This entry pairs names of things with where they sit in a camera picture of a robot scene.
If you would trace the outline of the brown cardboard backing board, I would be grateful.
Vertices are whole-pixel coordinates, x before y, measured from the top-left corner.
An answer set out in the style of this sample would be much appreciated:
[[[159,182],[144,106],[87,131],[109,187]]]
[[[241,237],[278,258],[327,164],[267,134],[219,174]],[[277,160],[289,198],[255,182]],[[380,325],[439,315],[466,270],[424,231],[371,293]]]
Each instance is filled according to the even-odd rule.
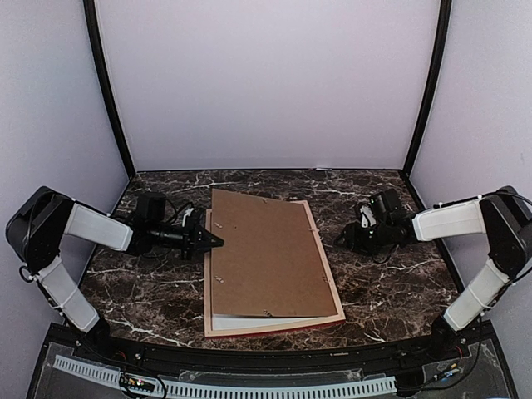
[[[211,252],[216,314],[315,318],[337,314],[315,230],[302,203],[215,189]]]

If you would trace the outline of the red wooden picture frame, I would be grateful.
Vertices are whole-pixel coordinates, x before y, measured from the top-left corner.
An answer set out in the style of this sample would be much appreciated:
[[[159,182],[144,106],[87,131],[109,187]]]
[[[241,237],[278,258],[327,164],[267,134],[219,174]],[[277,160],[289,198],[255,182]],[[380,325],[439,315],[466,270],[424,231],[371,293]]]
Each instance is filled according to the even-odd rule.
[[[207,339],[229,339],[233,337],[256,337],[261,335],[272,335],[279,333],[290,333],[297,330],[304,330],[308,328],[324,328],[335,324],[344,323],[346,320],[345,313],[343,311],[342,302],[339,297],[337,286],[333,278],[333,273],[330,268],[327,255],[323,248],[322,241],[319,236],[318,227],[314,220],[310,206],[306,200],[294,201],[294,204],[300,204],[304,207],[308,222],[310,225],[310,231],[313,233],[314,241],[318,252],[320,253],[320,259],[323,266],[323,280],[328,284],[334,302],[336,313],[327,317],[316,317],[319,320],[315,322],[294,323],[285,326],[279,326],[274,328],[253,328],[253,329],[233,329],[225,331],[214,331],[212,329],[212,317],[215,315],[212,310],[212,276],[211,273],[211,254],[204,255],[204,336]]]

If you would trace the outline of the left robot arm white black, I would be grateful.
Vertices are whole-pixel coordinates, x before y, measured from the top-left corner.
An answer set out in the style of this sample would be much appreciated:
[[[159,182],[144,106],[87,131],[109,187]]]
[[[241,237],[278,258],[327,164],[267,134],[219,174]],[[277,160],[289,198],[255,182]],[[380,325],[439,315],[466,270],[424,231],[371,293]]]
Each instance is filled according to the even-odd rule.
[[[62,259],[66,236],[131,256],[154,248],[177,250],[183,260],[224,246],[205,227],[206,211],[191,203],[165,215],[166,195],[144,192],[125,218],[113,218],[49,187],[38,188],[9,220],[6,239],[22,261],[21,277],[36,283],[52,308],[86,335],[85,349],[99,362],[117,355],[108,322],[81,292]]]

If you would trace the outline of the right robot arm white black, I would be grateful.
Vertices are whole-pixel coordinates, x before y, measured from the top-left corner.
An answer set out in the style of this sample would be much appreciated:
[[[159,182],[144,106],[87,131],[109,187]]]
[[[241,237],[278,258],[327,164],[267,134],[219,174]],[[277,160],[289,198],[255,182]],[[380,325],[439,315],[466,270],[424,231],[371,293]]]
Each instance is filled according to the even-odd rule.
[[[374,256],[385,249],[441,241],[473,244],[485,255],[469,253],[483,265],[457,299],[432,324],[424,353],[440,361],[456,347],[456,334],[492,309],[504,292],[531,272],[531,201],[513,186],[438,203],[412,212],[394,189],[360,204],[357,220],[347,224],[334,243],[357,254]]]

